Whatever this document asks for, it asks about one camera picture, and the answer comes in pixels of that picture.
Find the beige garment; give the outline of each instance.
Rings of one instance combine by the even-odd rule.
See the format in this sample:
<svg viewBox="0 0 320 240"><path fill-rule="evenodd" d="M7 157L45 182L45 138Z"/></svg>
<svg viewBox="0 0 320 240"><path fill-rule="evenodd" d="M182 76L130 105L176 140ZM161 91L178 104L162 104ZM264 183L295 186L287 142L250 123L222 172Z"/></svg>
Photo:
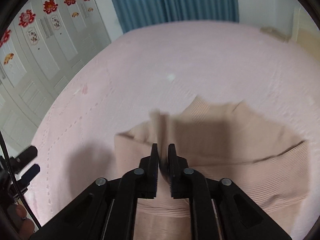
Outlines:
<svg viewBox="0 0 320 240"><path fill-rule="evenodd" d="M204 176L232 179L290 233L309 180L307 142L290 129L244 102L209 105L196 97L181 114L153 112L149 122L115 136L119 176L150 155L152 143L163 162L174 143L177 155ZM191 238L188 200L172 199L166 180L158 176L154 200L138 200L135 239Z"/></svg>

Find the curtain fold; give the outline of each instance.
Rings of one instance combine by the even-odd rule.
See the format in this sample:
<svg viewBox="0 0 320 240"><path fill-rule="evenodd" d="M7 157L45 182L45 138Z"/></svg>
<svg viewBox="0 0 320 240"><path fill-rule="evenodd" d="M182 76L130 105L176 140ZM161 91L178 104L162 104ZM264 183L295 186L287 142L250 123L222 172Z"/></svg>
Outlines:
<svg viewBox="0 0 320 240"><path fill-rule="evenodd" d="M238 0L112 0L124 33L183 20L239 22Z"/></svg>

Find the ribbed fabric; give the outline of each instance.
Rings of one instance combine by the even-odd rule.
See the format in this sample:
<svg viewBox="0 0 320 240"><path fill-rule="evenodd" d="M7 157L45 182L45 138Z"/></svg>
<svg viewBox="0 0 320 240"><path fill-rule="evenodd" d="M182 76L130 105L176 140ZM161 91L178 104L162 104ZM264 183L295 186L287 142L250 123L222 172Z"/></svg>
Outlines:
<svg viewBox="0 0 320 240"><path fill-rule="evenodd" d="M239 22L238 0L112 0L124 33L183 20Z"/></svg>
<svg viewBox="0 0 320 240"><path fill-rule="evenodd" d="M150 154L154 142L158 143L161 163L166 163L168 144L174 143L178 156L186 158L190 167L210 179L232 179L290 232L300 202L308 194L309 156L308 143L287 127L265 120L244 102L209 105L196 97L181 114L154 111L149 122L116 135L119 174L136 167L140 158ZM174 233L170 230L186 226L183 218L190 216L189 206L188 200L170 197L166 170L161 168L161 172L157 197L138 200L140 216L149 219L143 225L136 219L136 227L153 226L153 231L160 230L172 239ZM152 239L139 232L141 238L135 239Z"/></svg>

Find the beige object on bed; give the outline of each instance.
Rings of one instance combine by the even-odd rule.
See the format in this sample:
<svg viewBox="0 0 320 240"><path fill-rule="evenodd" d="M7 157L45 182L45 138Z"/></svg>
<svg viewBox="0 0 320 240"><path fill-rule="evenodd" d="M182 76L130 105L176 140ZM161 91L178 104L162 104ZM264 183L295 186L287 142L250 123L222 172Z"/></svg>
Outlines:
<svg viewBox="0 0 320 240"><path fill-rule="evenodd" d="M232 179L286 232L308 193L308 147L290 129L267 121L244 102L209 105L196 97L181 114L150 114L150 121L115 136L119 176L136 168L158 143L169 143L190 167L210 179ZM174 200L163 176L157 197L139 199L134 239L191 239L188 200Z"/></svg>

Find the metal screw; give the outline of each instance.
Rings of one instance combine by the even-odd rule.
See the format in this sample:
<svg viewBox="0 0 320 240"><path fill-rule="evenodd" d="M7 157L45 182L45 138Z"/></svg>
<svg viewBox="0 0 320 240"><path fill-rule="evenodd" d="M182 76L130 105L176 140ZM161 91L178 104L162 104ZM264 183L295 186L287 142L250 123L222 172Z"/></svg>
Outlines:
<svg viewBox="0 0 320 240"><path fill-rule="evenodd" d="M225 185L225 186L230 186L232 181L231 179L228 179L228 178L224 178L221 180L222 184Z"/></svg>
<svg viewBox="0 0 320 240"><path fill-rule="evenodd" d="M104 185L106 182L107 182L107 181L106 181L106 179L104 179L104 178L98 178L98 179L96 179L96 184L97 184L98 186L102 186L102 185Z"/></svg>
<svg viewBox="0 0 320 240"><path fill-rule="evenodd" d="M183 170L183 173L188 174L188 175L192 174L193 172L194 172L194 170L192 168L185 168Z"/></svg>
<svg viewBox="0 0 320 240"><path fill-rule="evenodd" d="M142 175L142 174L144 174L144 169L143 168L137 168L137 169L134 170L134 174Z"/></svg>

